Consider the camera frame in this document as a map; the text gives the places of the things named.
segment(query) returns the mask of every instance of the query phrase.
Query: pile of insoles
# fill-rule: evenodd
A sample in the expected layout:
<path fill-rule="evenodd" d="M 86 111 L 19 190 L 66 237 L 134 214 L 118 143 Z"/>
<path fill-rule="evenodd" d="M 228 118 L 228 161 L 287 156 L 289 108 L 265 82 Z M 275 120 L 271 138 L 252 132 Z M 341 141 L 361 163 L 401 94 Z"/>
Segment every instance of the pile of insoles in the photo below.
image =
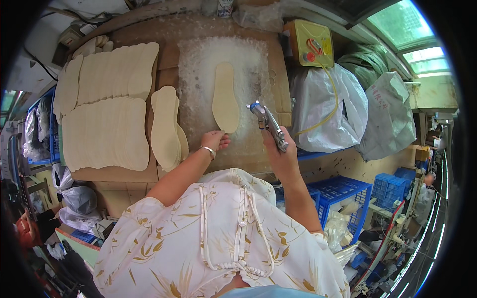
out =
<path fill-rule="evenodd" d="M 78 55 L 64 68 L 53 112 L 62 123 L 63 154 L 71 171 L 110 165 L 136 171 L 147 167 L 145 100 L 158 52 L 157 43 L 142 43 Z"/>
<path fill-rule="evenodd" d="M 172 171 L 189 154 L 186 134 L 177 124 L 179 98 L 172 86 L 164 86 L 151 96 L 154 121 L 151 147 L 162 169 Z"/>

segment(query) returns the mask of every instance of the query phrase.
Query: woman's left hand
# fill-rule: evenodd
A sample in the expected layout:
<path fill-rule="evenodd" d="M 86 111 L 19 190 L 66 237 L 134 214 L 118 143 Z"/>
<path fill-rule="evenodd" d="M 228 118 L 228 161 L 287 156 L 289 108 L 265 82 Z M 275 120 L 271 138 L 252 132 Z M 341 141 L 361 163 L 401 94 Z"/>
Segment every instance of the woman's left hand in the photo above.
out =
<path fill-rule="evenodd" d="M 214 130 L 205 133 L 202 136 L 202 141 L 200 142 L 203 147 L 209 147 L 215 152 L 220 149 L 226 148 L 229 143 L 230 140 L 228 139 L 228 135 L 226 135 L 223 131 L 220 130 Z"/>

